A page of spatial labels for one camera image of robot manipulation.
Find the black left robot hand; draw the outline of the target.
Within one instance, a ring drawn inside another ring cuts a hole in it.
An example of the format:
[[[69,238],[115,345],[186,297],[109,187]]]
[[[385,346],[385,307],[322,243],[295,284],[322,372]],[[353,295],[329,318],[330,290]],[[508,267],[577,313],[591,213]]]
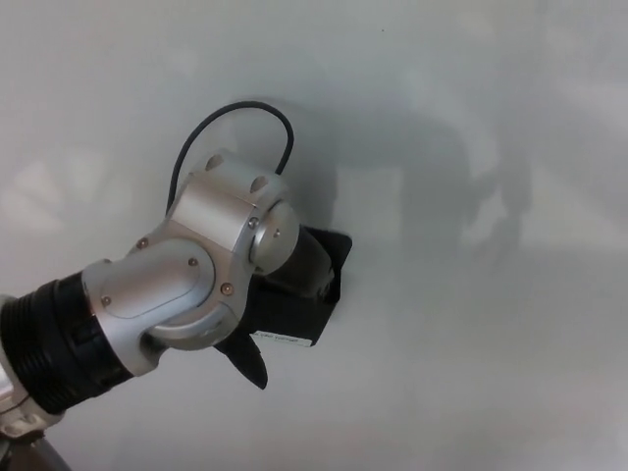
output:
[[[341,270],[351,248],[349,235],[301,227],[287,262],[252,278],[239,325],[215,348],[265,390],[267,368],[253,336],[316,345],[340,301]]]

